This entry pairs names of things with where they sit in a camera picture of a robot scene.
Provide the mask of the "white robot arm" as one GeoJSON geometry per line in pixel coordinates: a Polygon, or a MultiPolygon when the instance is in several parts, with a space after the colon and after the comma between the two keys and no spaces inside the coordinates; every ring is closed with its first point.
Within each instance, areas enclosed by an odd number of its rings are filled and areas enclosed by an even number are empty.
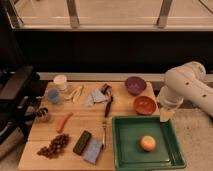
{"type": "Polygon", "coordinates": [[[188,62],[168,70],[157,101],[160,103],[160,121],[167,122],[184,100],[189,100],[213,118],[213,88],[203,80],[205,67],[199,62],[188,62]]]}

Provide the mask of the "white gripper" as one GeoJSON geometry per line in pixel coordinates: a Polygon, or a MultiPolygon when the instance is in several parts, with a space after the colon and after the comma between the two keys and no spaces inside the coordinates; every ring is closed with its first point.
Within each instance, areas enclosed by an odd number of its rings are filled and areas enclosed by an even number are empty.
{"type": "Polygon", "coordinates": [[[184,98],[182,96],[167,86],[163,86],[157,96],[157,101],[164,107],[160,109],[160,121],[167,122],[175,114],[173,109],[179,108],[183,100],[184,98]]]}

